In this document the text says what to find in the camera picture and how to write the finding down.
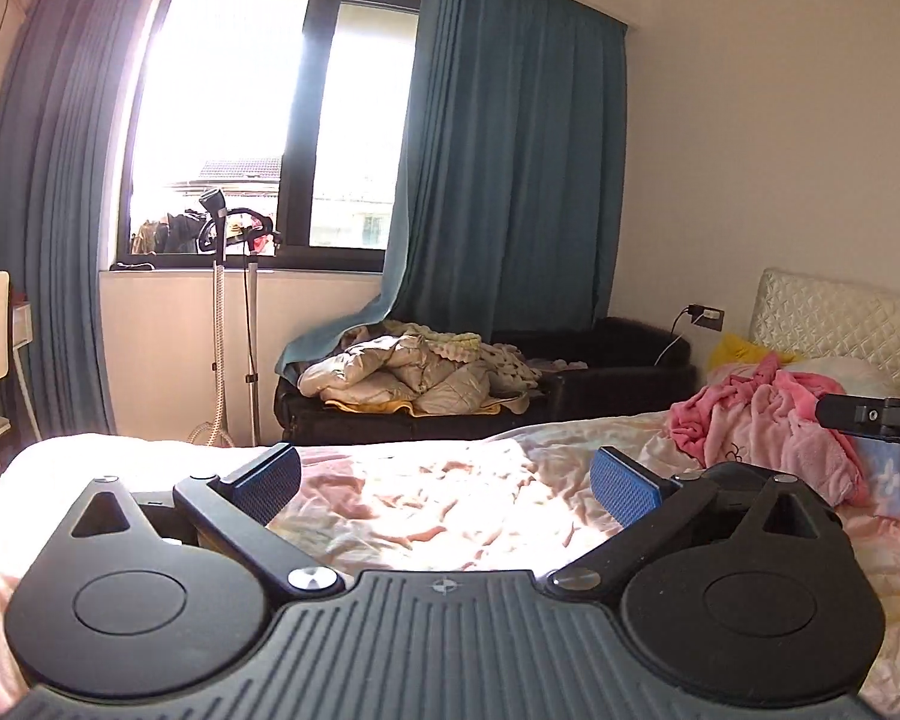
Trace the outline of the white pillow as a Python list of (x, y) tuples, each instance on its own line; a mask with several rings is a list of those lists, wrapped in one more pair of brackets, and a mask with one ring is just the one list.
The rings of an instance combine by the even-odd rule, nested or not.
[(875, 364), (847, 356), (802, 359), (791, 362), (787, 371), (792, 374), (816, 374), (837, 382), (847, 395), (868, 398), (899, 397), (891, 377)]

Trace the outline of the white bed sheet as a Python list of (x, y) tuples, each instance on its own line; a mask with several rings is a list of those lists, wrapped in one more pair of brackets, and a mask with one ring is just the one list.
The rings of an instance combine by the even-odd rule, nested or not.
[[(662, 413), (555, 422), (482, 440), (304, 447), (302, 488), (272, 529), (346, 577), (364, 569), (546, 574), (614, 535), (590, 491), (590, 463), (608, 445), (660, 476), (694, 465)], [(27, 691), (2, 635), (19, 578), (59, 521), (101, 476), (160, 493), (190, 473), (225, 475), (253, 449), (82, 434), (22, 450), (0, 478), (0, 713)], [(900, 718), (900, 522), (841, 507), (855, 554), (888, 629), (863, 695)]]

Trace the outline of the black sofa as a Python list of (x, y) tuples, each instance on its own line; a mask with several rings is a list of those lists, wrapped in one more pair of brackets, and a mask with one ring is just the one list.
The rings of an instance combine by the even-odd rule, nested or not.
[(413, 418), (348, 413), (307, 398), (297, 377), (313, 362), (294, 364), (279, 377), (274, 416), (283, 438), (299, 445), (380, 444), (407, 440), (482, 439), (538, 422), (668, 410), (689, 397), (697, 371), (691, 345), (681, 338), (660, 366), (653, 366), (670, 332), (626, 319), (601, 319), (587, 330), (499, 332), (487, 343), (511, 344), (543, 372), (528, 410), (494, 416)]

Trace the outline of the pink fleece blanket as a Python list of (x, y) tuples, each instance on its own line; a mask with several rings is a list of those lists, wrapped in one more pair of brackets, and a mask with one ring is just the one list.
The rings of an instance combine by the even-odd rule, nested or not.
[(802, 479), (832, 507), (863, 505), (870, 493), (854, 445), (816, 418), (821, 397), (844, 392), (837, 380), (784, 366), (770, 353), (673, 405), (668, 434), (704, 468), (761, 466)]

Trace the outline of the white padded headboard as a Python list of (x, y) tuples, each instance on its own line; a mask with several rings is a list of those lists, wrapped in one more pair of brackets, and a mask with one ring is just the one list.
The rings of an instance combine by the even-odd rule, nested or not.
[(900, 390), (900, 296), (884, 289), (766, 268), (749, 339), (807, 358), (863, 359)]

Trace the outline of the yellow plush toy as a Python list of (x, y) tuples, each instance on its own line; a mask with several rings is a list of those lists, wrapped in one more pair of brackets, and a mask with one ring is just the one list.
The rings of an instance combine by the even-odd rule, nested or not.
[(738, 364), (759, 364), (767, 356), (775, 355), (781, 364), (790, 364), (802, 359), (797, 351), (781, 351), (780, 349), (767, 348), (762, 344), (752, 343), (746, 338), (735, 333), (724, 333), (717, 346), (713, 348), (712, 355), (707, 361), (707, 371), (715, 372), (720, 367), (738, 366)]

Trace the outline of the beige puffer jacket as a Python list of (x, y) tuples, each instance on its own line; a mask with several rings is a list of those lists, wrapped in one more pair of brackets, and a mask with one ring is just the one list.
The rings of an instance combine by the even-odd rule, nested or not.
[(297, 390), (348, 413), (521, 415), (542, 377), (511, 344), (386, 320), (344, 333), (340, 348), (302, 369)]

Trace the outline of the right teal curtain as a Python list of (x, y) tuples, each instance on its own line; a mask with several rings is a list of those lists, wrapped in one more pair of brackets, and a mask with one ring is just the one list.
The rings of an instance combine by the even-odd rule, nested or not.
[(379, 294), (284, 346), (295, 380), (385, 319), (589, 330), (621, 231), (626, 23), (575, 0), (422, 0)]

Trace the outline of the teal curtain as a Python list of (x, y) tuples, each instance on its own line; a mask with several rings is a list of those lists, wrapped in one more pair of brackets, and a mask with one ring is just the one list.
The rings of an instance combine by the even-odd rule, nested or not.
[(295, 380), (385, 319), (589, 330), (621, 231), (626, 23), (575, 0), (422, 0), (379, 294), (284, 346)]
[(34, 0), (0, 89), (0, 271), (29, 300), (46, 437), (115, 427), (98, 295), (110, 135), (144, 0)]

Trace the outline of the left teal curtain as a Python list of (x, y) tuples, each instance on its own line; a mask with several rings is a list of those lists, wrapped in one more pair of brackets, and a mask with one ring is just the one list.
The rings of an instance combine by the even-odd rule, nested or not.
[(34, 0), (0, 89), (0, 271), (29, 300), (46, 437), (115, 427), (98, 295), (110, 135), (144, 0)]

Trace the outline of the wall socket with charger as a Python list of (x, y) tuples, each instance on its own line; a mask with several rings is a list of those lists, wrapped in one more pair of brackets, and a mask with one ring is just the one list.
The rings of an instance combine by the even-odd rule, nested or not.
[(663, 346), (662, 351), (658, 353), (658, 356), (656, 356), (653, 366), (660, 366), (663, 359), (665, 359), (670, 352), (670, 349), (674, 348), (676, 343), (681, 340), (681, 335), (678, 333), (678, 327), (683, 320), (687, 320), (691, 327), (704, 328), (704, 330), (720, 333), (724, 330), (725, 310), (717, 309), (717, 307), (712, 307), (712, 305), (685, 305), (683, 309), (679, 310), (678, 316), (674, 317), (674, 321), (670, 327), (670, 339), (667, 341), (667, 344)]

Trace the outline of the window with dark frame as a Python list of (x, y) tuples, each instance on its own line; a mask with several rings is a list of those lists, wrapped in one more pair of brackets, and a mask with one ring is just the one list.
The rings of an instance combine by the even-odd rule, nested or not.
[(233, 260), (377, 273), (421, 0), (157, 0), (121, 160), (116, 258), (205, 268), (209, 215), (271, 220)]

